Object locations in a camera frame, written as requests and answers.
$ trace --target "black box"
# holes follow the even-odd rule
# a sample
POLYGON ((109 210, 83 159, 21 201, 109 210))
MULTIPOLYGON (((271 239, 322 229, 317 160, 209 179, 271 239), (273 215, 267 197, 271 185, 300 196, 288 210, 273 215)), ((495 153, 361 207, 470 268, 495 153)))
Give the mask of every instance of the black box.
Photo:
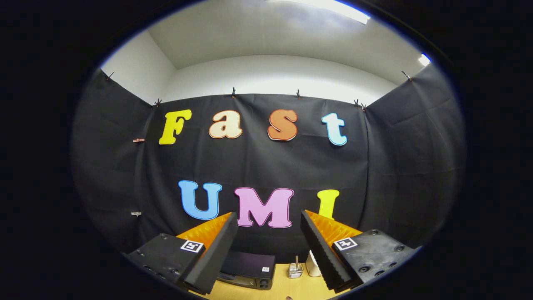
POLYGON ((269 290, 275 268, 275 256, 230 251, 217 279, 242 287, 269 290))

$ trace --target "black curtain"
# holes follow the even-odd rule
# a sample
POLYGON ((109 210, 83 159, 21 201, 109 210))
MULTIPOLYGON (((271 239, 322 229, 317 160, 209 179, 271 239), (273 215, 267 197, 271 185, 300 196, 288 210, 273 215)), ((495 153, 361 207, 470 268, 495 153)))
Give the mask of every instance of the black curtain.
POLYGON ((430 64, 366 109, 368 186, 358 229, 425 244, 460 188, 466 143, 461 109, 430 64))
POLYGON ((179 234, 203 220, 186 214, 180 180, 198 184, 196 204, 207 209, 204 183, 222 185, 219 215, 239 211, 235 188, 251 187, 265 203, 290 188, 288 228, 239 227, 233 249, 306 257, 300 210, 318 212, 317 193, 340 192, 336 221, 379 228, 416 247, 442 224, 464 160, 463 124, 445 79, 431 65, 366 111, 335 100, 278 94, 205 96, 150 107, 99 71, 80 101, 72 140, 75 180, 93 222, 120 251, 161 232, 179 234), (165 114, 190 109, 192 118, 172 145, 159 145, 165 114), (298 115, 290 141, 267 135, 276 109, 298 115), (208 129, 222 110, 241 116, 241 136, 213 139, 208 129), (335 112, 344 146, 333 145, 321 117, 335 112), (133 143, 145 138, 144 143, 133 143), (142 215, 131 215, 140 211, 142 215))

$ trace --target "pink letter m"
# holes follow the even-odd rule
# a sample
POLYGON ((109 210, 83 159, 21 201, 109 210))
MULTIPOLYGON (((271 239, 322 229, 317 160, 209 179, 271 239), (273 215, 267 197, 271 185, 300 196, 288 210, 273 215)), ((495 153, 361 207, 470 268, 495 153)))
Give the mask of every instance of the pink letter m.
POLYGON ((265 224, 269 215, 272 215, 272 220, 268 222, 270 227, 287 228, 292 226, 293 223, 289 221, 289 201, 290 197, 294 195, 293 190, 288 188, 274 190, 264 205, 253 188, 237 188, 235 195, 239 196, 239 219, 237 220, 239 226, 250 227, 254 225, 250 220, 250 213, 259 226, 265 224))

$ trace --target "blue letter u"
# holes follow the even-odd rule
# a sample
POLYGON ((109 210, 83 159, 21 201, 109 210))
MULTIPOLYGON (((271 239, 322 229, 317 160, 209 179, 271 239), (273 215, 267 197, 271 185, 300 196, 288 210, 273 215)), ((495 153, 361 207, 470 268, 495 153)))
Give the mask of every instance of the blue letter u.
POLYGON ((207 191, 207 210, 196 208, 195 190, 198 185, 194 181, 182 180, 177 184, 181 188, 181 203, 183 209, 189 216, 200 220, 211 220, 219 214, 219 192, 222 186, 216 183, 205 183, 204 190, 207 191))

